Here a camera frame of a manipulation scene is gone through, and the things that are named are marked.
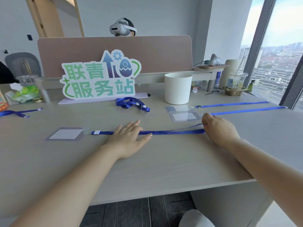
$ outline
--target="green curved line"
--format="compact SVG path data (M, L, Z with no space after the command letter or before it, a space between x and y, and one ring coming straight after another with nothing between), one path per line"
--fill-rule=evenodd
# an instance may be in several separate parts
M68 87L69 87L70 85L71 85L70 83L68 83L68 84L66 85L65 94L66 94L67 96L69 96L69 97L73 97L73 98L74 98L74 96L71 96L71 95L69 95L69 94L67 93L67 89L68 89Z
M140 65L136 61L131 61L131 62L138 66L137 70L134 72L134 76L135 76L137 74L137 72L139 71Z

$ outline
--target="white vr headset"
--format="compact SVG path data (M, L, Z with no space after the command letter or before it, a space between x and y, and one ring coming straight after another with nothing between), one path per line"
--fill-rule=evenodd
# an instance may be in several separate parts
M125 20L123 18L117 20L116 23L112 24L109 27L109 30L110 30L111 34L115 35L116 37L128 36L131 33L130 30L137 32L137 29L129 26L127 20Z

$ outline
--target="blue lanyard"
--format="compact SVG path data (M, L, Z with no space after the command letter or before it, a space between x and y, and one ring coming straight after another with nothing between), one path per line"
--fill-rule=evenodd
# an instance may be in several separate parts
M145 104L136 98L133 97L125 97L116 99L116 106L121 106L125 109L130 108L131 106L136 105L142 111L150 112L150 108L146 107Z
M270 103L269 101L260 101L260 102L242 102L242 103L222 103L222 104L213 104L213 105L197 105L195 108L203 108L203 107L218 107L218 106L232 106L232 105L243 105L243 104L258 104L258 103Z
M139 135L147 135L152 133L153 135L180 135L180 134L202 134L204 133L204 129L199 129L199 130L191 130L191 131L178 131L178 130L184 130L188 128L192 128L195 126L200 126L202 123L199 123L194 126L190 126L187 128L181 128L181 129L175 129L175 130L168 130L168 131L140 131ZM93 131L91 134L92 135L112 135L114 132L113 131Z
M253 112L253 111L267 111L267 110L276 110L281 108L287 108L283 106L279 107L265 107L265 108L257 108L257 109L247 109L247 110L238 110L238 111L226 111L226 112L217 112L217 113L211 113L212 115L224 115L224 114L236 114L236 113L242 113L242 112ZM205 131L204 129L198 129L198 130L189 130L189 131L178 131L178 130L184 130L189 129L192 127L200 126L202 123L199 123L194 126L190 126L187 128L181 128L181 129L175 129L175 130L166 130L166 131L141 131L139 132L139 135L147 135L149 133L152 133L153 135L179 135L179 134L203 134ZM92 135L112 135L113 131L93 131Z
M43 108L38 108L38 109L34 109L34 110L27 110L27 111L12 111L12 110L6 110L6 111L1 111L0 112L0 116L6 116L6 115L11 115L11 114L16 114L17 116L20 116L22 118L29 118L29 116L23 114L26 112L32 112L32 111L40 111Z

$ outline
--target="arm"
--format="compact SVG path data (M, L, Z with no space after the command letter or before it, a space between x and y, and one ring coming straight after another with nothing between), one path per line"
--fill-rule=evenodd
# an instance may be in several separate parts
M136 141L140 121L118 127L108 143L64 177L33 206L24 212L11 227L77 227L89 203L109 170L120 158L128 158L152 137L148 134Z
M303 173L240 138L229 121L203 115L208 137L230 152L297 225L303 226Z

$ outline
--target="paper roll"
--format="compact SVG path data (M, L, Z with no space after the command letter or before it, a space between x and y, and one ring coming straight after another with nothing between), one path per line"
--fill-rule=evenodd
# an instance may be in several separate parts
M236 72L239 68L240 63L240 59L230 59L225 61L225 64L228 65L228 67L225 68L221 74L219 88L222 89L223 87L227 86L228 75L230 73Z
M165 74L165 101L176 105L187 103L189 101L191 80L191 74Z

